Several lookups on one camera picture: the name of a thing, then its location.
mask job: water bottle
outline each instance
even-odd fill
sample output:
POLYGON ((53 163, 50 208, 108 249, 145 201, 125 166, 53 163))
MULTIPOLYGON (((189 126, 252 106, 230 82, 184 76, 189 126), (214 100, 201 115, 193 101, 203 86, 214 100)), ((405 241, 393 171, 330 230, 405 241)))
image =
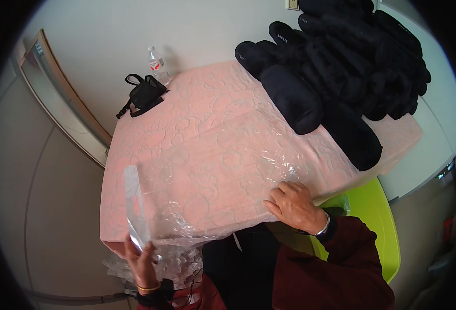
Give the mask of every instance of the water bottle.
POLYGON ((154 45, 147 49, 149 51, 149 65, 150 70, 152 70, 152 75, 158 80, 161 84, 166 86, 169 84, 169 73, 166 66, 164 65, 164 60, 161 54, 156 51, 154 45))

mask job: black pants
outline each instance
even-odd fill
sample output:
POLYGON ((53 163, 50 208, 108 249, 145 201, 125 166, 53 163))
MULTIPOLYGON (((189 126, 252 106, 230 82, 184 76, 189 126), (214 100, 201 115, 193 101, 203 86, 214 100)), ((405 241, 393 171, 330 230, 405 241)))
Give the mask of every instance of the black pants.
POLYGON ((272 309, 273 279, 280 243, 261 223, 203 246, 204 273, 219 290, 226 308, 272 309))

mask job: lime green chair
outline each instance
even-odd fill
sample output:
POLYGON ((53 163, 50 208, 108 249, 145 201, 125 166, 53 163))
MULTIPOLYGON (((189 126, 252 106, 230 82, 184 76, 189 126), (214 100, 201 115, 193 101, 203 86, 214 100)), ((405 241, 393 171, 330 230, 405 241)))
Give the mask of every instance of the lime green chair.
MULTIPOLYGON (((319 207, 337 205, 343 207, 348 215, 360 218, 370 230, 378 235, 376 248, 382 265, 382 276, 389 283, 400 268, 400 246, 395 221, 378 178, 376 177, 364 186, 351 189, 343 195, 331 198, 319 207)), ((315 255, 322 260, 327 260, 328 252, 324 246, 316 237, 309 237, 315 255)))

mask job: woman's left hand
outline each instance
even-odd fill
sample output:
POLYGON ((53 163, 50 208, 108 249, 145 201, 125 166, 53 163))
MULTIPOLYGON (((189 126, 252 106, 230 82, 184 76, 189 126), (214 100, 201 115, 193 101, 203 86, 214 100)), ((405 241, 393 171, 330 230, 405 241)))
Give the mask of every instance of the woman's left hand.
MULTIPOLYGON (((152 258, 154 254, 154 250, 156 247, 152 244, 152 242, 147 242, 145 245, 144 250, 140 253, 135 245, 132 242, 130 235, 126 236, 125 239, 125 255, 128 264, 130 265, 130 269, 132 269, 133 277, 135 278, 135 282, 137 285, 146 289, 154 288, 157 286, 158 281, 156 278, 156 270, 152 263, 156 262, 152 258)), ((142 291, 138 290, 138 292, 142 295, 151 294, 154 291, 142 291)))

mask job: glass panel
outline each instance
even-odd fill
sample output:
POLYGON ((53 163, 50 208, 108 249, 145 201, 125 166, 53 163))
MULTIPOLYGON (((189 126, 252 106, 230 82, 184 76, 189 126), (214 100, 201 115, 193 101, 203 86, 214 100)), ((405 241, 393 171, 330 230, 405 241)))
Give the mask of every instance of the glass panel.
POLYGON ((102 166, 106 165, 107 148, 85 127, 68 105, 71 98, 65 95, 58 81, 51 76, 51 70, 44 51, 37 41, 21 70, 33 91, 52 118, 86 153, 102 166))

